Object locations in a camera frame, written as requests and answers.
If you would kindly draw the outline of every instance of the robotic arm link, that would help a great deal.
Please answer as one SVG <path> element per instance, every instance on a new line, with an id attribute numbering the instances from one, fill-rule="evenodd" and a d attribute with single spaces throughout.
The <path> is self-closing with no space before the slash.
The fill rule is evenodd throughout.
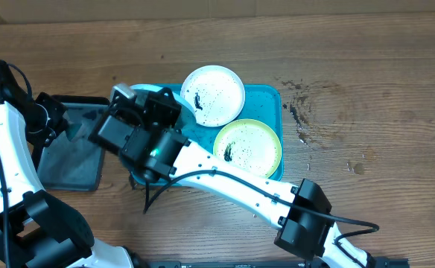
<path id="1" fill-rule="evenodd" d="M 317 256 L 332 268 L 390 267 L 386 258 L 373 258 L 341 236 L 336 221 L 343 218 L 330 215 L 330 202 L 317 184 L 307 179 L 300 185 L 263 179 L 214 157 L 182 135 L 174 128 L 182 107 L 170 89 L 140 93 L 121 84 L 113 88 L 111 100 L 89 140 L 118 155 L 136 176 L 150 183 L 166 179 L 165 187 L 180 181 L 238 204 L 278 231 L 277 246 L 307 261 Z M 36 100 L 28 98 L 0 60 L 0 159 L 9 196 L 10 267 L 150 267 L 127 248 L 94 238 L 78 211 L 44 191 L 27 141 L 47 147 L 68 125 L 64 105 L 45 93 Z M 2 201 L 0 190 L 4 261 Z M 39 228 L 17 236 L 32 220 Z M 398 267 L 409 266 L 406 262 Z"/>

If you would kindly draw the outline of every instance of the wooden table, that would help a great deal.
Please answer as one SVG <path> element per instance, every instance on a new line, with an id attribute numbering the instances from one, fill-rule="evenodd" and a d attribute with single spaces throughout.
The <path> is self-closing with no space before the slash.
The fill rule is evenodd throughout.
<path id="1" fill-rule="evenodd" d="M 0 59 L 35 94 L 108 96 L 208 64 L 274 86 L 282 180 L 311 179 L 333 214 L 380 224 L 354 245 L 435 267 L 435 13 L 0 25 Z M 296 260 L 273 245 L 276 231 L 202 191 L 173 188 L 142 215 L 144 191 L 110 154 L 97 191 L 52 194 L 96 237 L 148 260 Z"/>

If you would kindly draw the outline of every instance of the blue tray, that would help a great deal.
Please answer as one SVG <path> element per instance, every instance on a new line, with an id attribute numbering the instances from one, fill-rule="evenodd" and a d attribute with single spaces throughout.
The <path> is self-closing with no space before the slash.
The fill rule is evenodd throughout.
<path id="1" fill-rule="evenodd" d="M 182 84 L 156 84 L 157 86 L 168 87 L 173 92 L 179 94 Z M 272 128 L 279 137 L 280 144 L 282 146 L 282 152 L 284 152 L 284 141 L 282 139 L 282 108 L 279 92 L 272 86 L 268 85 L 244 85 L 246 90 L 246 102 L 241 114 L 236 118 L 238 119 L 256 119 L 265 123 Z M 203 127 L 196 124 L 192 130 L 183 130 L 182 134 L 189 137 L 193 141 L 196 141 L 208 152 L 212 153 L 212 148 L 216 136 L 222 127 Z M 280 164 L 277 167 L 276 172 L 270 176 L 270 179 L 280 181 L 284 175 L 284 157 L 281 158 Z M 133 175 L 134 179 L 144 185 L 145 181 Z M 164 185 L 166 181 L 160 179 L 153 185 Z"/>

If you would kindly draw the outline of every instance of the yellow-green plate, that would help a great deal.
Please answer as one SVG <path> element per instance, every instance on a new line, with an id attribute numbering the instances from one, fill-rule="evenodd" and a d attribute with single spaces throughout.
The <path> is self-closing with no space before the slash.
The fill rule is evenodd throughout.
<path id="1" fill-rule="evenodd" d="M 279 137 L 266 124 L 241 119 L 227 124 L 217 134 L 213 153 L 250 173 L 268 178 L 279 166 L 282 148 Z"/>

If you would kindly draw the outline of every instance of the wall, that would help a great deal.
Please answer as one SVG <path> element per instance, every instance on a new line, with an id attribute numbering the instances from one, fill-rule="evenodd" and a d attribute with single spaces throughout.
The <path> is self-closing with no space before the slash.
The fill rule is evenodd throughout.
<path id="1" fill-rule="evenodd" d="M 0 0 L 0 24 L 432 11 L 435 0 Z"/>

